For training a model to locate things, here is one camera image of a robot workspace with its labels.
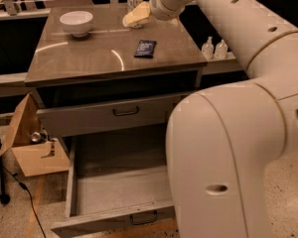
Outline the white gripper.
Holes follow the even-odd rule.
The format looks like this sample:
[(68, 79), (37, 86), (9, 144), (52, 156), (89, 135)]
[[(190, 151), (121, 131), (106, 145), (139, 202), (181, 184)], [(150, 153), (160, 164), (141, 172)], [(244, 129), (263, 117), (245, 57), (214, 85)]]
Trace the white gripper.
[(150, 12), (158, 20), (168, 21), (177, 18), (184, 7), (192, 0), (149, 0), (142, 2), (122, 19), (126, 28), (139, 28), (149, 21)]

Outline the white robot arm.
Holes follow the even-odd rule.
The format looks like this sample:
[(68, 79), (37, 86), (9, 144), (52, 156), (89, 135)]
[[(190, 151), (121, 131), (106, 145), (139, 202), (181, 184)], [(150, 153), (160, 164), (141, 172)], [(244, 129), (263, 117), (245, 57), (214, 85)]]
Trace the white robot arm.
[(298, 28), (256, 0), (150, 0), (169, 20), (194, 1), (248, 79), (200, 90), (166, 135), (180, 238), (270, 238), (263, 175), (298, 149)]

